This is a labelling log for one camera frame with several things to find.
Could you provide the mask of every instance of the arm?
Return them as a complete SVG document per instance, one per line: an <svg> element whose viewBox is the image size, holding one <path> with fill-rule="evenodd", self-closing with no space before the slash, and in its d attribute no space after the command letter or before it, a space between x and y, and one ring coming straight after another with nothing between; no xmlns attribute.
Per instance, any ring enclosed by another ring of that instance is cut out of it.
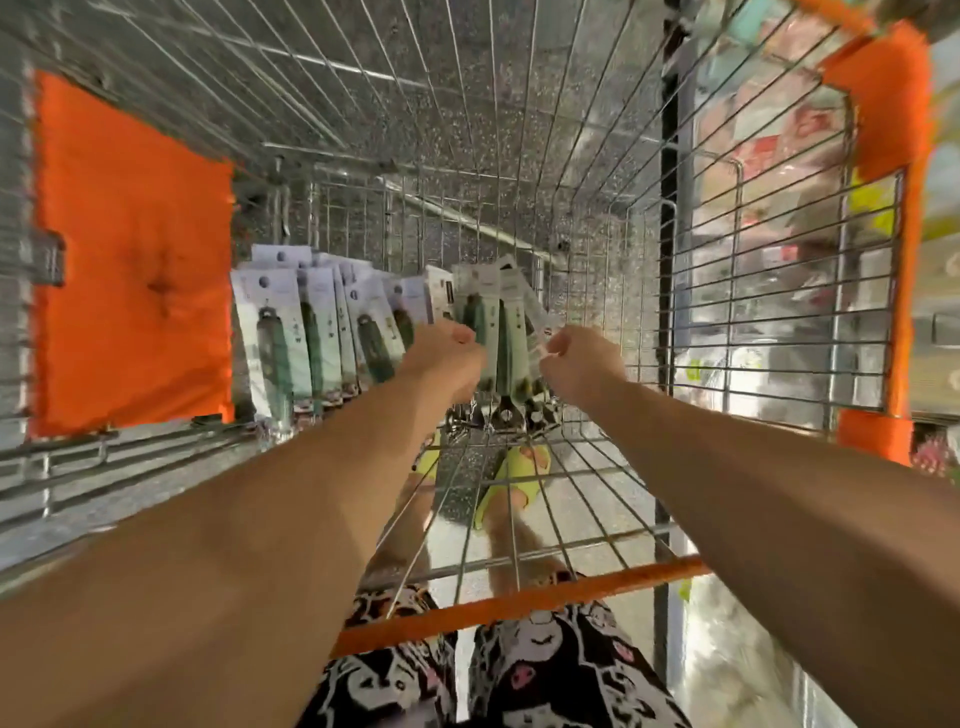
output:
<svg viewBox="0 0 960 728"><path fill-rule="evenodd" d="M330 421L0 601L0 724L290 728L423 439L480 376L457 325Z"/></svg>
<svg viewBox="0 0 960 728"><path fill-rule="evenodd" d="M617 347L587 329L565 329L551 349L541 362L551 386L607 432L705 561L856 724L955 722L960 494L628 382Z"/></svg>

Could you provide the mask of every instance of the hand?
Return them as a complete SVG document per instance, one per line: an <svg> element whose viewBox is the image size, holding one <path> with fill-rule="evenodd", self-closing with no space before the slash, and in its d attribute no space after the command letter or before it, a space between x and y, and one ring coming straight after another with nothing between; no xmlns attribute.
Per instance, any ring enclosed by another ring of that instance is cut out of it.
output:
<svg viewBox="0 0 960 728"><path fill-rule="evenodd" d="M398 373L427 378L431 388L449 398L447 405L470 401L487 361L486 350L474 336L469 327L448 319L417 326Z"/></svg>
<svg viewBox="0 0 960 728"><path fill-rule="evenodd" d="M546 344L540 372L563 400L587 410L605 382L626 381L620 348L592 328L568 326Z"/></svg>

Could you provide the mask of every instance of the person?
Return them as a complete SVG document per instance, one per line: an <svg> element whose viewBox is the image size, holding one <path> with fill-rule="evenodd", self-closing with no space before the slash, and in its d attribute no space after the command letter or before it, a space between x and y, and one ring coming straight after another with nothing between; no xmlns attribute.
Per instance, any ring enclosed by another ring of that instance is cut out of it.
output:
<svg viewBox="0 0 960 728"><path fill-rule="evenodd" d="M949 484L632 383L618 347L589 329L561 330L548 350L551 388L604 429L856 724L955 722L960 495ZM419 328L396 377L329 422L120 523L0 601L0 724L449 721L447 638L395 648L401 660L389 650L329 665L327 656L345 617L372 619L382 604L375 591L355 601L365 571L409 558L400 540L376 544L410 493L422 442L468 399L483 361L468 329ZM522 508L529 490L488 498L479 525L493 542L504 510ZM394 530L421 532L428 508L411 500ZM568 576L556 562L523 574ZM516 583L494 573L492 586ZM397 604L431 606L416 588ZM478 635L476 722L687 725L599 602Z"/></svg>

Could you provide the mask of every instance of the person's right arm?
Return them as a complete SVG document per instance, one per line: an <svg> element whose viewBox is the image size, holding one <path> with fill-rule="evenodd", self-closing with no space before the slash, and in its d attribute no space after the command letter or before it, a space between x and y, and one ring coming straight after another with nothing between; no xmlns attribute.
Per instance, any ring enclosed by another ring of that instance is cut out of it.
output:
<svg viewBox="0 0 960 728"><path fill-rule="evenodd" d="M870 455L627 381L569 327L541 370L860 728L960 719L960 493Z"/></svg>

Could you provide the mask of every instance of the shopping cart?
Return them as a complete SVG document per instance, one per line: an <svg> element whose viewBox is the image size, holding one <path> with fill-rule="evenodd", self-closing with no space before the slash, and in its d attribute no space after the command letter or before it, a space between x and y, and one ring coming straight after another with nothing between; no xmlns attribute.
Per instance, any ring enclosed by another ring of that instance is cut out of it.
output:
<svg viewBox="0 0 960 728"><path fill-rule="evenodd" d="M235 259L251 242L290 242L415 274L510 252L550 310L619 343L631 378L902 461L924 41L840 0L758 18L770 5L88 0L0 20L16 41L0 66L7 550L35 555L21 545L43 550L38 525L83 508L86 526L109 520L96 515L106 496L169 495L225 467L224 453L256 450L229 408L216 422L156 425L150 410L140 427L37 436L51 363L36 373L31 301L56 297L64 269L69 287L72 255L62 231L34 225L48 193L34 183L41 74L230 160ZM351 628L335 654L706 571L643 473L582 413L561 419L535 442L451 416L431 446L433 515L389 584L429 582L444 607ZM494 556L462 528L418 570L445 524L472 523L483 488L512 481L492 475L506 444L552 452L542 545L515 536ZM487 570L511 568L519 587L521 562L544 557L588 575L479 598Z"/></svg>

